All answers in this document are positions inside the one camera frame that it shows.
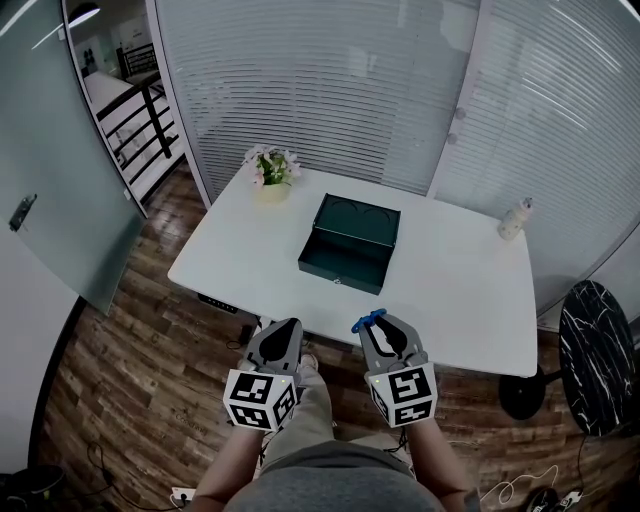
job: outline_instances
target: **gray shirt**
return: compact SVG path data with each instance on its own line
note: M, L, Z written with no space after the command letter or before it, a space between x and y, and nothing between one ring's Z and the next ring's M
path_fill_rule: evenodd
M438 499L389 454L330 441L271 464L236 494L231 512L441 512Z

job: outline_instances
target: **gray pants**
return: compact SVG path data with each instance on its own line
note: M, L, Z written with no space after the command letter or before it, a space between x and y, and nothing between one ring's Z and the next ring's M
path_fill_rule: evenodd
M331 398L327 385L320 374L305 366L300 369L300 385L306 389L300 403L293 410L293 418L275 434L265 452L262 470L283 457L287 457L303 448L333 441L333 420L331 416ZM388 434L377 434L352 441L372 448L385 449L397 446L397 441ZM393 454L395 458L411 466L411 459L404 450Z

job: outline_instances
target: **staircase railing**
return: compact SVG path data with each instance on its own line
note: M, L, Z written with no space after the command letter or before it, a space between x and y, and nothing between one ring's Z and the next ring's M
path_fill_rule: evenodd
M156 112L154 103L164 94L158 92L157 89L154 89L154 96L151 95L151 87L160 80L160 72L156 72L149 77L145 78L143 81L138 84L130 87L125 92L123 92L120 96L111 101L106 107L104 107L100 112L97 113L98 121L104 120L107 116L113 113L117 108L129 102L132 98L137 96L138 94L142 95L144 100L144 104L141 107L138 107L133 112L131 112L128 116L126 116L122 121L120 121L115 127L113 127L109 132L105 135L107 140L109 137L114 135L119 129L121 129L125 124L131 121L135 116L140 114L143 110L147 110L149 113L149 120L143 123L139 128L137 128L133 133L131 133L125 140L120 142L120 144L113 149L114 154L118 161L124 159L124 161L120 164L120 168L124 171L129 165L131 165L142 153L147 149L151 144L155 141L160 143L160 150L158 150L151 158L149 158L141 167L136 171L136 173L129 179L129 184L133 184L144 171L146 171L149 166L162 154L169 159L171 158L171 149L170 146L177 139L178 135L174 137L166 137L165 132L171 128L175 121L171 121L167 123L165 126L161 126L160 118L169 112L169 107L162 109L160 112ZM152 126L155 134L149 140L147 140L142 146L140 146L135 153L133 153L128 158L125 158L122 150L130 144L135 138L140 135L146 128Z

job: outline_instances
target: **door handle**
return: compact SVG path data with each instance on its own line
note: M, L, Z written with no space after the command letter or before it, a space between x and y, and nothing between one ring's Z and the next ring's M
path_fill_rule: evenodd
M32 194L22 198L22 201L18 204L16 211L13 212L11 220L9 221L9 229L11 229L11 231L15 233L22 227L22 223L29 211L31 211L31 207L33 203L36 202L36 199L38 199L38 194Z

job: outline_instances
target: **blue clip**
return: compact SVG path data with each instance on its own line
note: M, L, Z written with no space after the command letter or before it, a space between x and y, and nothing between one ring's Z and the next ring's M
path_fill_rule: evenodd
M376 309L375 311L372 311L369 316L363 316L362 318L360 318L360 320L358 320L355 323L355 325L351 328L351 332L353 334L358 334L360 327L362 327L363 325L368 325L369 327L371 327L375 323L376 318L386 314L387 314L387 310L384 308Z

